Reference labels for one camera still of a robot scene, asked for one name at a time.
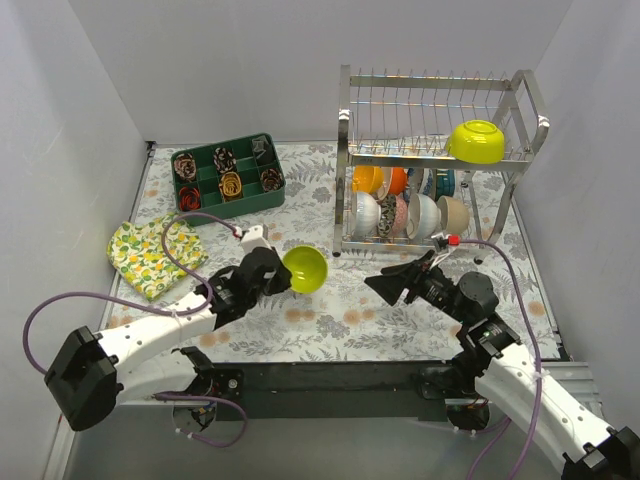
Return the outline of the lime green bowl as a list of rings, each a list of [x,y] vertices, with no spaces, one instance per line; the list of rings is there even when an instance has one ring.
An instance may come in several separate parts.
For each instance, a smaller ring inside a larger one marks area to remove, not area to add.
[[[457,125],[445,144],[451,157],[478,165],[499,163],[504,150],[504,133],[494,123],[480,119]]]
[[[291,272],[291,289],[299,294],[311,294],[319,290],[328,276],[325,256],[315,247],[298,245],[283,257],[284,266]]]

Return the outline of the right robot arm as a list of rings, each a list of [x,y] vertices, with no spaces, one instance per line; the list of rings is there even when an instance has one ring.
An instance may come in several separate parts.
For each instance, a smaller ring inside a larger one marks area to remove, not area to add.
[[[498,315],[499,300],[487,275],[472,271],[453,281],[429,251],[386,267],[365,283],[390,305],[420,298],[459,322],[463,350],[452,361],[454,389],[495,404],[562,478],[638,478],[638,435],[590,412],[542,367]]]

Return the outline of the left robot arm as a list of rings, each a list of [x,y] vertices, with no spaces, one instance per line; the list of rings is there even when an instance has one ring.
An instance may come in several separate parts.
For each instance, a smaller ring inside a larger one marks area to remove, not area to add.
[[[72,331],[45,384],[76,432],[96,426],[123,402],[166,390],[203,399],[212,390],[211,373],[183,352],[167,361],[159,355],[244,317],[260,298],[288,290],[291,278],[275,250],[257,247],[160,315],[101,332]]]

